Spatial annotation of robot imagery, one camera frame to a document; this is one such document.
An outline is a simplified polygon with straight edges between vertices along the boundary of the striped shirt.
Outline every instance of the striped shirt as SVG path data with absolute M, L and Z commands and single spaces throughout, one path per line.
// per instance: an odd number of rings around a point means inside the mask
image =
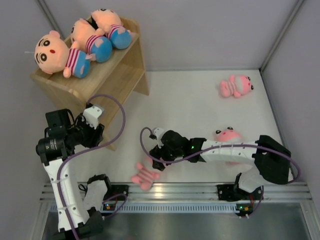
M 229 96 L 233 95 L 235 91 L 237 91 L 237 85 L 235 82 L 232 81 L 226 81 L 227 89 L 229 92 Z
M 66 61 L 66 67 L 71 69 L 71 74 L 73 75 L 75 70 L 76 70 L 76 66 L 77 66 L 77 62 L 79 59 L 79 55 L 80 55 L 80 50 L 76 49 L 76 48 L 70 48 L 69 50 L 69 57 L 68 60 Z
M 105 36 L 110 39 L 112 34 L 119 28 L 121 28 L 122 26 L 121 25 L 116 25 L 116 24 L 112 24 L 111 25 L 111 31 L 109 33 L 107 33 Z
M 100 38 L 101 36 L 96 36 L 96 35 L 92 35 L 91 37 L 89 37 L 89 39 L 86 41 L 86 44 L 85 44 L 85 49 L 86 49 L 86 52 L 90 55 L 92 54 L 91 50 L 92 50 L 92 47 L 93 45 L 95 44 L 95 41 Z

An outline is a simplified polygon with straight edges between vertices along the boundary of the plush doll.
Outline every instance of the plush doll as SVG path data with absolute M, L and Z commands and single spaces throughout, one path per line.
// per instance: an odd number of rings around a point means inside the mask
M 71 42 L 78 42 L 80 50 L 91 55 L 92 60 L 98 63 L 106 62 L 112 54 L 112 44 L 104 36 L 105 32 L 95 30 L 86 20 L 80 18 L 71 30 Z
M 232 75 L 229 81 L 220 83 L 220 92 L 223 97 L 234 95 L 236 98 L 240 98 L 253 89 L 250 77 L 244 75 Z
M 77 41 L 68 48 L 60 39 L 60 34 L 52 30 L 36 44 L 34 58 L 39 68 L 47 74 L 63 71 L 65 78 L 71 75 L 84 78 L 89 73 L 92 57 L 78 48 Z
M 152 159 L 150 157 L 147 157 L 147 161 L 152 165 Z M 131 177 L 131 181 L 134 184 L 139 184 L 140 188 L 144 191 L 148 191 L 154 184 L 154 181 L 160 178 L 160 171 L 148 170 L 148 168 L 140 162 L 136 164 L 136 168 L 139 172 Z
M 126 49 L 132 42 L 132 34 L 123 27 L 120 17 L 109 9 L 98 9 L 91 13 L 92 24 L 105 32 L 112 45 L 117 49 Z
M 215 131 L 215 139 L 219 142 L 226 142 L 229 144 L 240 143 L 243 140 L 240 133 L 236 132 L 231 126 L 228 126 L 224 131 Z

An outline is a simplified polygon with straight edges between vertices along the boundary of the white wall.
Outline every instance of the white wall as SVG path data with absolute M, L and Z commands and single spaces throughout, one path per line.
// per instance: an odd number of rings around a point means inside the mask
M 320 1 L 308 0 L 265 70 L 276 115 L 320 213 Z
M 259 68 L 296 0 L 44 1 L 66 36 L 100 8 L 136 19 L 147 68 L 185 70 Z
M 3 2 L 0 22 L 0 238 L 25 240 L 47 180 L 35 147 L 54 107 L 29 78 L 36 64 L 24 51 L 50 26 L 33 0 Z

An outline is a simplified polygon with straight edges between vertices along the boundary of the cable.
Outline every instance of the cable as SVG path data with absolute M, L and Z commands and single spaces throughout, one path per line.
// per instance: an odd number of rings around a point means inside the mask
M 44 138 L 46 138 L 46 137 L 47 137 L 48 129 L 49 129 L 49 127 L 46 127 L 46 128 L 44 129 Z
M 110 201 L 111 199 L 116 199 L 116 198 L 118 198 L 118 197 L 124 197 L 123 203 L 120 205 L 120 207 L 117 208 L 117 210 L 115 210 L 115 211 L 114 211 L 113 213 L 111 213 L 110 215 L 106 216 L 104 219 L 108 219 L 108 218 L 113 217 L 113 216 L 125 205 L 125 203 L 126 203 L 127 200 L 128 200 L 128 197 L 127 197 L 127 195 L 125 195 L 124 193 L 118 193 L 118 194 L 116 194 L 116 195 L 114 195 L 114 196 L 109 197 L 107 200 L 104 200 L 104 201 L 102 202 L 102 203 L 105 203 L 105 202 Z
M 301 169 L 299 167 L 299 165 L 291 159 L 291 157 L 283 154 L 282 152 L 279 152 L 279 151 L 276 151 L 276 150 L 273 150 L 271 148 L 267 148 L 267 147 L 264 147 L 264 146 L 257 146 L 257 145 L 251 145 L 251 144 L 225 144 L 225 145 L 216 145 L 216 146 L 211 146 L 211 147 L 208 147 L 206 149 L 203 149 L 201 151 L 198 151 L 196 153 L 193 153 L 187 157 L 184 157 L 182 159 L 179 159 L 179 160 L 175 160 L 175 161 L 163 161 L 163 160 L 160 160 L 160 159 L 157 159 L 153 156 L 151 156 L 149 154 L 149 152 L 147 151 L 146 147 L 144 146 L 144 143 L 143 143 L 143 139 L 142 139 L 142 135 L 144 133 L 145 130 L 148 130 L 150 131 L 150 133 L 152 134 L 152 130 L 149 128 L 149 127 L 144 127 L 141 132 L 140 132 L 140 144 L 141 144 L 141 147 L 143 149 L 143 151 L 145 152 L 145 154 L 150 157 L 152 160 L 155 160 L 156 162 L 158 163 L 162 163 L 162 164 L 177 164 L 177 163 L 181 163 L 183 161 L 186 161 L 188 159 L 191 159 L 199 154 L 202 154 L 202 153 L 205 153 L 207 151 L 210 151 L 210 150 L 213 150 L 213 149 L 219 149 L 219 148 L 243 148 L 243 147 L 246 147 L 246 148 L 255 148 L 255 149 L 261 149 L 261 150 L 264 150 L 264 151 L 267 151 L 267 152 L 270 152 L 270 153 L 273 153 L 273 154 L 277 154 L 278 156 L 282 157 L 282 158 L 285 158 L 287 159 L 290 163 L 292 163 L 294 165 L 294 167 L 296 168 L 297 170 L 297 174 L 296 174 L 296 177 L 293 178 L 293 180 L 289 181 L 288 184 L 291 184 L 293 182 L 296 182 L 299 178 L 300 178 L 300 175 L 301 175 Z
M 259 200 L 258 204 L 256 205 L 256 207 L 254 208 L 253 212 L 249 215 L 249 217 L 252 217 L 252 215 L 257 212 L 258 208 L 261 205 L 262 199 L 264 198 L 264 193 L 265 193 L 265 187 L 261 186 L 261 197 L 260 197 L 260 200 Z
M 80 191 L 83 191 L 85 194 L 87 194 L 87 192 L 88 192 L 88 187 L 87 186 L 85 186 L 83 184 L 79 184 L 78 188 L 79 188 Z
M 70 109 L 67 109 L 66 111 L 69 113 L 69 115 L 70 115 L 71 118 L 72 118 L 72 125 L 75 125 L 75 118 L 74 118 L 74 115 L 72 114 L 71 110 L 70 110 Z
M 58 172 L 57 172 L 57 176 L 56 176 L 56 179 L 57 179 L 57 188 L 58 188 L 58 192 L 59 192 L 59 197 L 61 199 L 61 203 L 62 203 L 62 206 L 65 208 L 65 214 L 66 214 L 66 217 L 69 221 L 69 224 L 71 226 L 71 230 L 72 230 L 72 233 L 74 235 L 74 238 L 75 240 L 80 240 L 77 232 L 76 232 L 76 228 L 74 226 L 74 223 L 72 221 L 72 218 L 71 218 L 71 215 L 70 215 L 70 212 L 67 208 L 67 203 L 66 203 L 66 200 L 65 200 L 65 197 L 64 197 L 64 194 L 63 194 L 63 191 L 62 191 L 62 186 L 61 186 L 61 178 L 62 178 L 62 170 L 64 168 L 64 166 L 73 158 L 79 156 L 79 155 L 82 155 L 82 154 L 85 154 L 85 153 L 88 153 L 88 152 L 91 152 L 91 151 L 94 151 L 94 150 L 97 150 L 97 149 L 101 149 L 101 148 L 104 148 L 112 143 L 114 143 L 119 137 L 120 135 L 122 134 L 122 132 L 124 131 L 125 129 L 125 125 L 126 125 L 126 113 L 125 113 L 125 110 L 124 108 L 122 107 L 121 103 L 116 99 L 114 98 L 113 96 L 111 95 L 108 95 L 108 94 L 97 94 L 97 95 L 94 95 L 92 97 L 89 98 L 89 100 L 87 101 L 87 103 L 89 104 L 93 99 L 97 98 L 97 97 L 106 97 L 106 98 L 109 98 L 111 100 L 113 100 L 120 108 L 121 112 L 122 112 L 122 126 L 121 126 L 121 129 L 119 131 L 119 133 L 110 141 L 106 142 L 105 144 L 102 144 L 100 146 L 96 146 L 96 147 L 93 147 L 93 148 L 89 148 L 89 149 L 85 149 L 85 150 L 82 150 L 80 152 L 77 152 L 76 154 L 72 155 L 72 156 L 69 156 L 66 160 L 64 160 L 64 162 L 61 164 L 61 166 L 59 167 L 58 169 Z

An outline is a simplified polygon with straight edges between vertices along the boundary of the pink plush hand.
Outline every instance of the pink plush hand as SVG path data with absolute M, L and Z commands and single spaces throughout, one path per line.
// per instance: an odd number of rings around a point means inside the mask
M 239 92 L 237 92 L 237 91 L 235 91 L 235 92 L 233 93 L 233 95 L 234 95 L 236 98 L 240 98 L 240 97 L 241 97 L 241 94 L 240 94 Z
M 105 35 L 105 31 L 103 31 L 101 28 L 98 28 L 97 30 L 95 30 L 95 35 L 97 36 L 103 36 Z
M 74 41 L 71 45 L 71 49 L 79 49 L 80 48 L 80 43 L 77 41 Z
M 68 79 L 71 77 L 71 69 L 69 67 L 65 67 L 63 70 L 63 76 Z
M 234 83 L 236 81 L 236 76 L 235 75 L 231 75 L 229 77 L 230 82 Z
M 108 34 L 108 33 L 111 32 L 111 29 L 112 29 L 112 28 L 111 28 L 110 25 L 105 25 L 102 30 L 103 30 L 106 34 Z

